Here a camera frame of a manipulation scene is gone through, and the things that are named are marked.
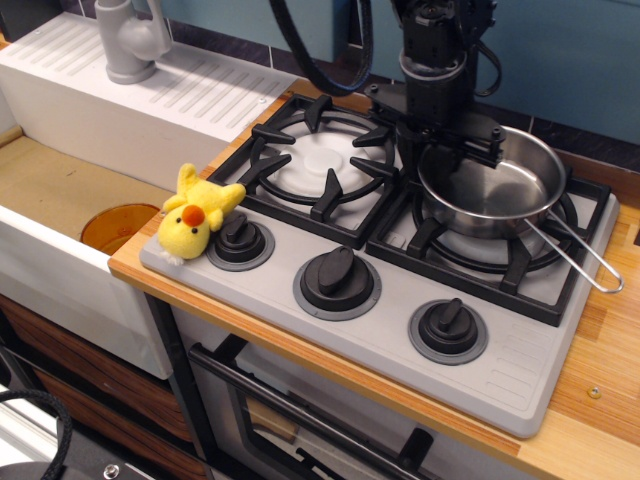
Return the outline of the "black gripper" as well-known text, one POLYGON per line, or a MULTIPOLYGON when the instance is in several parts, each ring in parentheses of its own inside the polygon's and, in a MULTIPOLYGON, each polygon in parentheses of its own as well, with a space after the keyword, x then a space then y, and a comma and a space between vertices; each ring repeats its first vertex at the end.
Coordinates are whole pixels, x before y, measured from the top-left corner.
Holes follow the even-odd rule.
POLYGON ((372 84, 365 89, 371 100, 371 115, 391 126, 407 175, 418 174, 421 155, 429 147, 460 156, 449 180, 468 185, 481 177, 481 164, 500 162, 505 128, 475 110, 464 88, 403 84, 372 84))

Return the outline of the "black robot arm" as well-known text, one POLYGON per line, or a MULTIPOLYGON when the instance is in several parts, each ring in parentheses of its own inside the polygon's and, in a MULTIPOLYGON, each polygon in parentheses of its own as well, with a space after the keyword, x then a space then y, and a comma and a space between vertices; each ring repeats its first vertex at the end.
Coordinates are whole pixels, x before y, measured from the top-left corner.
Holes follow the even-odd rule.
POLYGON ((478 59, 496 68, 497 56, 482 42, 495 23, 494 1, 396 1, 403 32, 401 84, 371 85, 365 94, 373 117, 395 130, 404 173, 416 180, 425 162, 444 177, 469 159, 495 168, 506 132, 476 110, 476 98, 498 89, 476 88, 478 59))

